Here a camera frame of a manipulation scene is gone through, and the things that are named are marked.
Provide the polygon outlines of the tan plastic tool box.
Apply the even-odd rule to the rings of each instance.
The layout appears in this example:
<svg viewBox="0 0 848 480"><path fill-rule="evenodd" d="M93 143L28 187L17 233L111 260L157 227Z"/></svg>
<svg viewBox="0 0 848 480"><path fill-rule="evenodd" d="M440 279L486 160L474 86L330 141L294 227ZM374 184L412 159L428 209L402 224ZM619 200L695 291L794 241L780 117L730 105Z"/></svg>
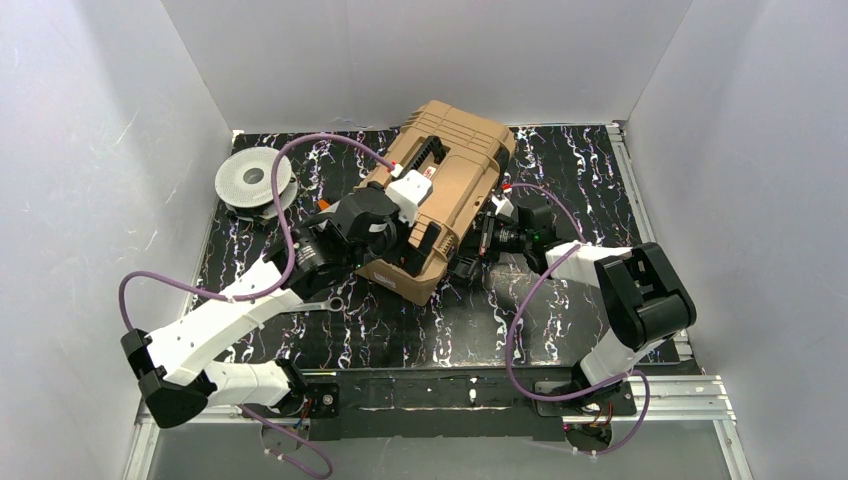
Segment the tan plastic tool box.
<svg viewBox="0 0 848 480"><path fill-rule="evenodd" d="M431 221L442 231L417 277L382 260L357 274L417 305L426 304L476 215L501 183L515 149L515 136L503 124L437 100L419 107L400 127L386 158L432 181L432 193L412 227L412 245L419 245Z"/></svg>

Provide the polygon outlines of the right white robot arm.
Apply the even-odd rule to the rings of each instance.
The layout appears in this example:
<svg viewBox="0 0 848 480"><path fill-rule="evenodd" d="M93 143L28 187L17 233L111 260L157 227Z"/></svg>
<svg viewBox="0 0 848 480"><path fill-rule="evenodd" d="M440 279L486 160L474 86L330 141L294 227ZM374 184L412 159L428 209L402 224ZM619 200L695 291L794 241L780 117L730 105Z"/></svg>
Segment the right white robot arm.
<svg viewBox="0 0 848 480"><path fill-rule="evenodd" d="M693 325L695 304L661 246L599 247L566 241L550 206L491 202L478 213L449 263L449 272L471 278L482 261L520 254L541 279L576 281L600 290L609 324L597 345L572 369L571 382L544 402L575 403L614 389L649 351Z"/></svg>

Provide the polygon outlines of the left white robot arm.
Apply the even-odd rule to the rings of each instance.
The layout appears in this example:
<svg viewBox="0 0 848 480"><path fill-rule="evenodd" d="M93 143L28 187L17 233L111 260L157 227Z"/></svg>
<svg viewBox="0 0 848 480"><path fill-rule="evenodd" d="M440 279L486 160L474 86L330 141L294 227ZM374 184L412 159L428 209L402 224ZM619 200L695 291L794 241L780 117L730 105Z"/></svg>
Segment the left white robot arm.
<svg viewBox="0 0 848 480"><path fill-rule="evenodd" d="M302 222L216 298L152 332L132 328L121 339L144 403L156 424L173 428L216 405L296 407L309 394L289 360L230 364L217 356L266 321L377 260L398 260L428 180L375 182Z"/></svg>

